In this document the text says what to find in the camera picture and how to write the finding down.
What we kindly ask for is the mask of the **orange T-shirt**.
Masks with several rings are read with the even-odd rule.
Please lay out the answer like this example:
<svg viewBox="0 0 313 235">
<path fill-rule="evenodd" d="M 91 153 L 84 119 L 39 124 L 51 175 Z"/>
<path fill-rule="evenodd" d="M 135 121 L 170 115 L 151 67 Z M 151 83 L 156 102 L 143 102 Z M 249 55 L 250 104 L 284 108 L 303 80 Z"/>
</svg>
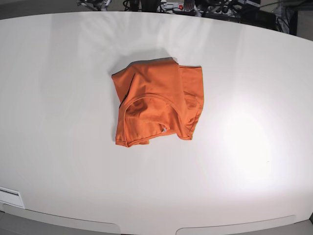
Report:
<svg viewBox="0 0 313 235">
<path fill-rule="evenodd" d="M 115 143 L 149 144 L 176 134 L 191 140 L 204 106 L 200 66 L 182 66 L 172 58 L 138 61 L 112 75 L 120 100 Z"/>
</svg>

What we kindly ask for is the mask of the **white power strip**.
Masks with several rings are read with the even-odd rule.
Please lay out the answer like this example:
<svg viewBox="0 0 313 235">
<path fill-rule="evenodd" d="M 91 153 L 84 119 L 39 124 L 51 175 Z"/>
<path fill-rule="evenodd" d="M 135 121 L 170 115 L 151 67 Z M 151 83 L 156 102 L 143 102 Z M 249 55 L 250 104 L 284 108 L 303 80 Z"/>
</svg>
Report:
<svg viewBox="0 0 313 235">
<path fill-rule="evenodd" d="M 246 0 L 162 0 L 157 7 L 158 13 L 210 13 L 230 15 L 240 10 Z"/>
</svg>

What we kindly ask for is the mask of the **white label on table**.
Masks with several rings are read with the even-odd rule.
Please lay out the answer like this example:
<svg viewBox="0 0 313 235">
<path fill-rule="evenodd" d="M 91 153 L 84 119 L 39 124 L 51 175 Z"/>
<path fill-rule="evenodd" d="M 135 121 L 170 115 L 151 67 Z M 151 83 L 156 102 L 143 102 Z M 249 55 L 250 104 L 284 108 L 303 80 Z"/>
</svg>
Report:
<svg viewBox="0 0 313 235">
<path fill-rule="evenodd" d="M 25 209 L 21 194 L 12 189 L 0 187 L 0 202 L 13 207 Z"/>
</svg>

